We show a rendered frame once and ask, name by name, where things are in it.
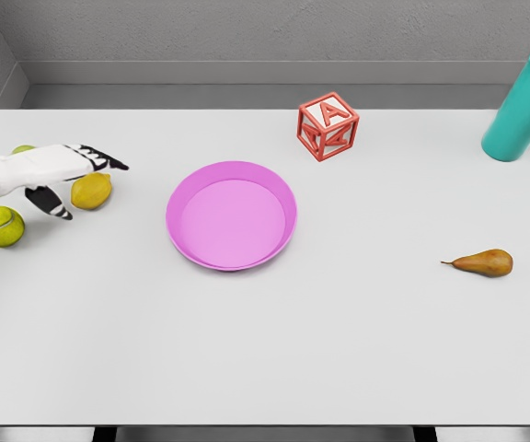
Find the brown pear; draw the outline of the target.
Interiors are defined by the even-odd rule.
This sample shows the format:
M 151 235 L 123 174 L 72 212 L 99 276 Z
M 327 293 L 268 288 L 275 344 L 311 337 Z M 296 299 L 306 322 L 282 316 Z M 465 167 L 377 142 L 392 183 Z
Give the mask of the brown pear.
M 459 271 L 476 273 L 486 277 L 502 277 L 513 270 L 513 256 L 505 250 L 490 249 L 443 262 Z

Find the yellow lemon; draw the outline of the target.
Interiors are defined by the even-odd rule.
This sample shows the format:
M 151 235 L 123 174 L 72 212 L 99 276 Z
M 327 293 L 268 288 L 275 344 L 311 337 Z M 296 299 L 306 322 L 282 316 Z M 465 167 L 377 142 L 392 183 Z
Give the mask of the yellow lemon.
M 94 210 L 103 205 L 112 192 L 110 175 L 95 172 L 76 180 L 71 188 L 71 204 L 79 209 Z

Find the teal cup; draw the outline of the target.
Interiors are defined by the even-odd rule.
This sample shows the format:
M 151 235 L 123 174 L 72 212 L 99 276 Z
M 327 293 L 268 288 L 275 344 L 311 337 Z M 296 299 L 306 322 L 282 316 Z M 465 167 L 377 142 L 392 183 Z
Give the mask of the teal cup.
M 488 156 L 503 162 L 515 161 L 530 146 L 530 55 L 483 135 L 481 146 Z

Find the red letter block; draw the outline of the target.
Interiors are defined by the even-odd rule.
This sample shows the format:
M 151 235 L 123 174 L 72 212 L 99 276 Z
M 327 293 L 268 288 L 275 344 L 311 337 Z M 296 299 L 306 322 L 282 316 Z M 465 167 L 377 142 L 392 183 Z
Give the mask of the red letter block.
M 359 122 L 359 114 L 332 91 L 298 107 L 296 136 L 322 162 L 353 146 Z

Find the yellow-green tennis ball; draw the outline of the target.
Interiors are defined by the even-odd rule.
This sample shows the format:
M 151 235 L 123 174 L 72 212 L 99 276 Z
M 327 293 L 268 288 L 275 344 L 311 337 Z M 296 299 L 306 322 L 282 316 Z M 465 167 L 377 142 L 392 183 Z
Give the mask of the yellow-green tennis ball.
M 14 209 L 0 206 L 0 248 L 15 245 L 24 235 L 25 223 Z

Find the pink plate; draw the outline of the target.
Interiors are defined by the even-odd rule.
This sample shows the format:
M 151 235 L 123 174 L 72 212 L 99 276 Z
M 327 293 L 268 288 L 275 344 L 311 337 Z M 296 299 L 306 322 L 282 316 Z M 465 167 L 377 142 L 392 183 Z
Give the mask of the pink plate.
M 171 194 L 166 227 L 175 248 L 200 266 L 249 269 L 279 254 L 297 224 L 297 202 L 277 173 L 246 161 L 192 172 Z

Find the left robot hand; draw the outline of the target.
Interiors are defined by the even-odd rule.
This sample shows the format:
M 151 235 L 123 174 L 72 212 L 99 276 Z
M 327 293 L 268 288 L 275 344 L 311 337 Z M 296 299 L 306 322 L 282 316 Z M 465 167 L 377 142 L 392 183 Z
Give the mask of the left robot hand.
M 24 188 L 25 196 L 47 215 L 72 220 L 52 184 L 77 180 L 103 169 L 128 170 L 118 159 L 88 145 L 49 145 L 11 158 L 6 188 Z

